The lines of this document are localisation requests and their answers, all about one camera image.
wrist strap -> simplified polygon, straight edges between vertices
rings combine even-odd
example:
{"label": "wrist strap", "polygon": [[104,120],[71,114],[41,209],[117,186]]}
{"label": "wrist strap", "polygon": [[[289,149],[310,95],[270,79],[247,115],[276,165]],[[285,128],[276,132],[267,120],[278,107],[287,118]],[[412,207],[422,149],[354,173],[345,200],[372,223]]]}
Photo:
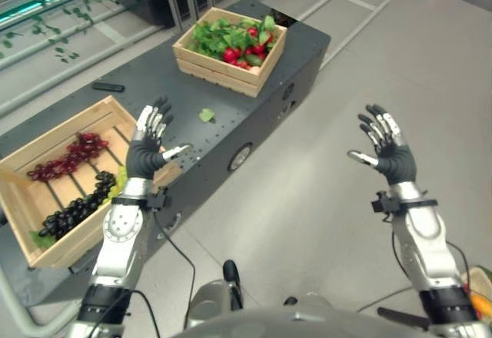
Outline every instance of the wrist strap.
{"label": "wrist strap", "polygon": [[389,215],[390,213],[400,213],[407,212],[408,209],[413,207],[426,207],[426,206],[437,206],[438,202],[435,199],[431,200],[416,200],[416,201],[405,201],[401,202],[397,198],[388,197],[386,191],[377,192],[378,199],[372,201],[372,209],[375,213],[385,213]]}

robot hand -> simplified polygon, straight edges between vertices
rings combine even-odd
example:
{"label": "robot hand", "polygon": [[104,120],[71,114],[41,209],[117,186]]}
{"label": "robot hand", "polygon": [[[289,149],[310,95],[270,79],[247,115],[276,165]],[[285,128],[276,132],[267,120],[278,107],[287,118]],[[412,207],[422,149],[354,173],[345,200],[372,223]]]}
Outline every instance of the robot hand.
{"label": "robot hand", "polygon": [[417,166],[400,127],[381,106],[367,105],[366,110],[374,116],[376,121],[359,114],[359,119],[363,121],[360,127],[374,144],[377,158],[356,150],[348,151],[348,156],[375,168],[386,177],[389,185],[414,182]]}
{"label": "robot hand", "polygon": [[180,144],[171,150],[159,152],[162,135],[173,119],[168,114],[171,105],[166,102],[167,98],[159,98],[154,106],[147,105],[142,110],[126,157],[128,178],[151,180],[156,170],[192,148],[190,144]]}

wooden box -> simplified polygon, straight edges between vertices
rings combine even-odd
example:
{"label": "wooden box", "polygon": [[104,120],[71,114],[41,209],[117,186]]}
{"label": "wooden box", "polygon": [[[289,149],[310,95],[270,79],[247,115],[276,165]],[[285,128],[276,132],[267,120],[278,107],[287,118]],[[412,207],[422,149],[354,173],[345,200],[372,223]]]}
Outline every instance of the wooden box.
{"label": "wooden box", "polygon": [[[93,192],[97,171],[116,175],[118,167],[125,165],[134,129],[135,119],[109,96],[0,161],[0,202],[30,267],[70,267],[102,239],[102,220],[111,203],[104,204],[47,250],[36,246],[29,231],[38,231],[48,215]],[[27,172],[36,164],[65,154],[77,132],[98,133],[109,146],[90,163],[80,164],[73,174],[48,183],[31,181]],[[155,174],[155,183],[166,185],[179,174],[179,166],[171,162]]]}
{"label": "wooden box", "polygon": [[[239,21],[244,18],[253,19],[244,15],[228,12],[223,9],[211,8],[203,15],[203,17],[200,18],[199,22],[213,22],[220,18],[226,18],[230,23],[235,24],[239,23]],[[277,61],[281,57],[282,51],[284,50],[287,29],[280,25],[276,25],[274,33],[277,37],[277,41],[264,60],[259,74],[252,73],[246,69],[241,69],[223,61],[188,50],[187,46],[193,37],[193,27],[184,33],[175,42],[172,48],[175,53],[178,67],[184,73],[203,78],[209,82],[230,88],[233,91],[241,92],[242,94],[255,98],[266,82],[268,75],[270,75],[274,66],[277,64]]]}

black metal platform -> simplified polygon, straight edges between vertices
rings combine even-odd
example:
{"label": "black metal platform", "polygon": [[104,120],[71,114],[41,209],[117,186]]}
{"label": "black metal platform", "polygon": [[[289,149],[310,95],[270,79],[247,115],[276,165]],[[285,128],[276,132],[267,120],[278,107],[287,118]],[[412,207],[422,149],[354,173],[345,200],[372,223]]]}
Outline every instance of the black metal platform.
{"label": "black metal platform", "polygon": [[[228,9],[254,18],[275,12],[256,0],[242,0]],[[175,39],[102,78],[125,86],[123,93],[114,96],[135,117],[146,104],[167,95],[175,119],[163,145],[194,145],[179,160],[183,174],[169,188],[172,202],[160,214],[163,224],[171,224],[177,214],[181,221],[189,217],[231,175],[228,164],[238,149],[250,143],[255,149],[310,92],[330,37],[291,18],[284,20],[289,26],[284,54],[256,98],[181,73],[171,49]],[[106,95],[90,85],[81,88],[1,136],[0,155],[13,152]],[[215,123],[204,124],[198,118],[202,108],[215,112]],[[164,243],[157,235],[155,230],[149,239],[149,256]],[[30,270],[10,227],[0,227],[0,264],[26,306],[80,297],[98,249],[68,269]]]}

red radish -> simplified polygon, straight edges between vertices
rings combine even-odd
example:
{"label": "red radish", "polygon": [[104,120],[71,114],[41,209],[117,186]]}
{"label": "red radish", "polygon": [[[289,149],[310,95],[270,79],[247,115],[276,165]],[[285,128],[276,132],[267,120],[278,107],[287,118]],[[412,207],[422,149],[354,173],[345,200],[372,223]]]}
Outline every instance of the red radish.
{"label": "red radish", "polygon": [[264,49],[263,45],[256,44],[255,46],[253,46],[252,51],[254,54],[258,55],[258,54],[261,54],[263,52],[263,49]]}
{"label": "red radish", "polygon": [[256,36],[258,36],[258,31],[256,30],[256,28],[255,28],[255,27],[250,27],[250,28],[248,28],[247,33],[249,33],[249,35],[250,35],[251,37],[256,37]]}
{"label": "red radish", "polygon": [[236,61],[236,54],[232,48],[226,48],[222,53],[222,60],[226,63],[231,63],[231,61]]}
{"label": "red radish", "polygon": [[239,62],[238,62],[238,67],[239,67],[239,68],[243,68],[243,69],[248,69],[249,64],[248,64],[248,62],[247,62],[247,61],[242,60],[242,61],[239,61]]}
{"label": "red radish", "polygon": [[269,36],[268,36],[268,38],[267,38],[267,41],[265,41],[265,42],[264,42],[263,46],[265,46],[265,45],[269,44],[269,43],[270,43],[271,41],[273,41],[273,39],[274,39],[273,34],[271,34],[270,32],[268,32],[268,34],[269,34]]}

